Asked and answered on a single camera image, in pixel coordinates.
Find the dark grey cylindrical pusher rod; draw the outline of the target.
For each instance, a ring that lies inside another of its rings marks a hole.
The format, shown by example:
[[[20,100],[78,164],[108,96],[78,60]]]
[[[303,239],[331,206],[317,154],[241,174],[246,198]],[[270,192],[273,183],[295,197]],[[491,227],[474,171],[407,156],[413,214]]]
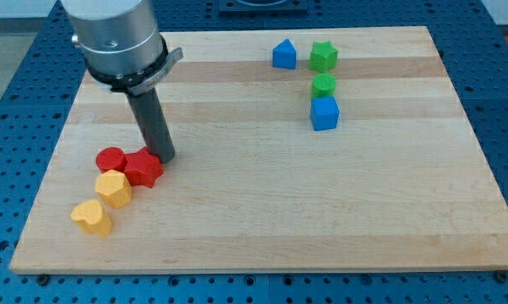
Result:
[[[156,90],[140,95],[127,94],[127,98],[146,148],[162,164],[168,163],[175,156],[175,148]]]

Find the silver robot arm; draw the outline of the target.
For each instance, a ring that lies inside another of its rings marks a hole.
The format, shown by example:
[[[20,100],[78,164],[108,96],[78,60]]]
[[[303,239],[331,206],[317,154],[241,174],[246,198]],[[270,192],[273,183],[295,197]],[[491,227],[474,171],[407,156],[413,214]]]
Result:
[[[160,33],[150,0],[62,0],[74,28],[72,43],[85,58],[94,80],[123,93],[145,146],[166,164],[175,156],[172,136],[156,93],[159,84],[183,59]]]

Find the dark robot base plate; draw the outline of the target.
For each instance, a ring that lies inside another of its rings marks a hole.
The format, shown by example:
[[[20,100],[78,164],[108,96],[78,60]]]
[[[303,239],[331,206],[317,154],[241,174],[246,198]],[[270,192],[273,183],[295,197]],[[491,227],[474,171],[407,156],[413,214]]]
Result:
[[[229,16],[236,14],[306,14],[308,0],[219,0],[218,14]]]

